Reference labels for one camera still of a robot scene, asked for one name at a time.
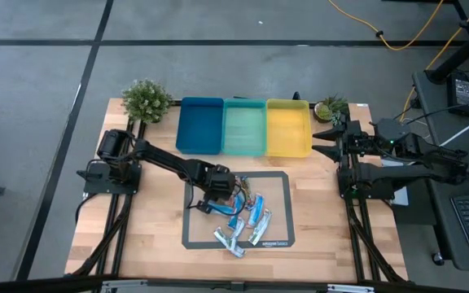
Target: wooden tabletop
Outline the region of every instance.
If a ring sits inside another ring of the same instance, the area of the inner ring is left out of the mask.
[[[361,121],[363,131],[373,133],[368,125],[368,106],[350,104],[349,108],[352,119]],[[172,154],[223,164],[233,172],[284,171],[290,184],[296,241],[292,247],[248,249],[242,259],[237,259],[225,249],[185,249],[182,245],[184,184],[175,174],[142,163],[142,180],[139,192],[134,196],[125,238],[122,277],[356,281],[347,215],[336,184],[336,165],[331,160],[316,151],[302,159],[182,155],[175,147],[179,112],[180,107],[171,107],[159,124],[148,125],[144,138]],[[110,99],[101,135],[108,129],[125,129],[127,120],[121,100]],[[331,127],[314,119],[311,125],[313,132]],[[323,144],[323,141],[314,139],[313,144]],[[379,157],[365,157],[362,161],[380,164]],[[110,198],[110,195],[97,195],[81,209],[66,264],[67,273],[78,269],[102,238]],[[407,278],[392,211],[379,200],[368,200],[367,203],[376,246],[396,272]],[[112,243],[105,272],[111,270],[114,248],[115,243]],[[362,257],[369,278],[368,258],[363,245]]]

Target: desk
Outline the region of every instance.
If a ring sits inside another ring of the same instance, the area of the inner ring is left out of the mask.
[[[447,107],[446,85],[431,83],[424,72],[415,73],[413,78],[425,113]],[[429,116],[427,123],[433,142],[440,144],[468,126],[469,119],[442,112]],[[468,151],[466,161],[469,163],[469,131],[446,147]],[[436,210],[441,253],[444,258],[451,259],[458,269],[469,270],[469,246],[450,201],[454,196],[469,194],[469,177],[460,186],[447,186],[434,181],[427,181],[427,184]]]
[[[349,106],[351,116],[359,119],[363,129],[371,133],[368,106]],[[166,151],[182,155],[175,148],[179,112],[180,107],[172,107],[159,124],[148,125],[144,138]],[[126,123],[121,100],[111,99],[101,135],[107,129],[125,129]],[[314,119],[311,123],[313,132],[330,127],[320,125]],[[142,163],[141,186],[134,196],[125,237],[121,277],[258,282],[357,281],[344,201],[339,197],[335,164],[327,157],[315,151],[304,159],[182,156],[224,164],[233,172],[284,171],[289,176],[291,189],[295,243],[287,248],[248,249],[243,259],[236,259],[223,249],[185,249],[182,245],[184,184],[173,173]],[[380,164],[379,157],[364,160]],[[109,204],[109,195],[97,195],[81,209],[66,272],[82,265],[102,238]],[[407,278],[391,210],[378,200],[369,200],[368,210],[377,247],[397,273]],[[114,247],[112,243],[105,272],[110,272]],[[366,276],[370,278],[364,246],[362,257]]]

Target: teal bin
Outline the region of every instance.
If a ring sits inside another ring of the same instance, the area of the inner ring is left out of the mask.
[[[267,117],[265,100],[224,100],[222,151],[227,155],[265,155]]]

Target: potted plant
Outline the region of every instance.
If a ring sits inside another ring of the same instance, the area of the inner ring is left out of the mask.
[[[171,107],[172,96],[154,81],[134,81],[122,92],[122,106],[132,119],[145,123],[159,123]]]
[[[333,125],[337,125],[340,122],[341,113],[348,115],[347,100],[336,96],[325,98],[314,106],[313,112],[317,122],[332,122]]]

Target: plastic tray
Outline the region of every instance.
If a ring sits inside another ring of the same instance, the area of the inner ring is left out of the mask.
[[[182,99],[177,131],[177,149],[182,154],[220,153],[223,107],[222,98]]]
[[[267,101],[267,155],[306,157],[313,145],[309,103],[298,100]]]
[[[221,148],[227,155],[265,155],[265,100],[233,98],[224,101]]]

